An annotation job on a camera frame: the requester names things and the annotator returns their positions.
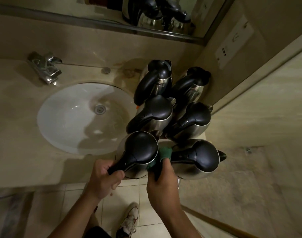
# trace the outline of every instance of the sink drain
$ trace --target sink drain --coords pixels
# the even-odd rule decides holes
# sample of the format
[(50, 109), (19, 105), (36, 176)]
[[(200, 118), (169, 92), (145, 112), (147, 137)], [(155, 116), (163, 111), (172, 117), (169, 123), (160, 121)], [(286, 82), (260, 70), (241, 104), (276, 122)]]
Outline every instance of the sink drain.
[(102, 115), (106, 112), (106, 107), (103, 106), (103, 105), (97, 105), (95, 108), (94, 108), (94, 113), (95, 114), (98, 114), (98, 115)]

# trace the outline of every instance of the mirror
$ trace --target mirror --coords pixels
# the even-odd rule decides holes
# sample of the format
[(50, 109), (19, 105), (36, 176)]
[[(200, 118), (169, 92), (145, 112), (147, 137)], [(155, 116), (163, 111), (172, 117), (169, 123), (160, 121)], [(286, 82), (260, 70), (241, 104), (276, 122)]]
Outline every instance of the mirror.
[(203, 37), (225, 0), (0, 0), (0, 4)]

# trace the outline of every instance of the faucet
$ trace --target faucet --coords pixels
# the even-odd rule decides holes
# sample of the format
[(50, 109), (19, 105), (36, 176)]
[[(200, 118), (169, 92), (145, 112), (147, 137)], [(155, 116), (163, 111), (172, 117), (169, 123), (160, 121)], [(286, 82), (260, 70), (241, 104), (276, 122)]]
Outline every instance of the faucet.
[(41, 56), (37, 52), (32, 52), (29, 54), (27, 62), (36, 71), (39, 78), (48, 85), (57, 80), (58, 76), (62, 73), (54, 65), (54, 63), (62, 63), (62, 60), (55, 57), (52, 52), (44, 56)]

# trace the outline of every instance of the beige countertop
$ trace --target beige countertop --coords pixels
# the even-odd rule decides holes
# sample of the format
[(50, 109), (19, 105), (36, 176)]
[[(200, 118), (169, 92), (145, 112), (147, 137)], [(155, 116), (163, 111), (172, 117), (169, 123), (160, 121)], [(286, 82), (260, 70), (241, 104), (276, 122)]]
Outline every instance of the beige countertop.
[(139, 73), (112, 69), (105, 75), (101, 68), (58, 67), (58, 84), (48, 86), (24, 61), (0, 59), (0, 188), (86, 182), (94, 160), (115, 156), (80, 156), (55, 148), (41, 135), (37, 113), (47, 97), (79, 83), (110, 84), (133, 97)]

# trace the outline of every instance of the sink basin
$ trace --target sink basin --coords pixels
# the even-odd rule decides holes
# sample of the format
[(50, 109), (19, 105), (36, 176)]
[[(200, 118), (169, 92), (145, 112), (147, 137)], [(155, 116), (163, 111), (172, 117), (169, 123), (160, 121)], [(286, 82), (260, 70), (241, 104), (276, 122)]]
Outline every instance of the sink basin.
[(56, 148), (103, 155), (117, 150), (136, 111), (133, 98), (120, 88), (83, 83), (46, 99), (37, 123), (43, 137)]

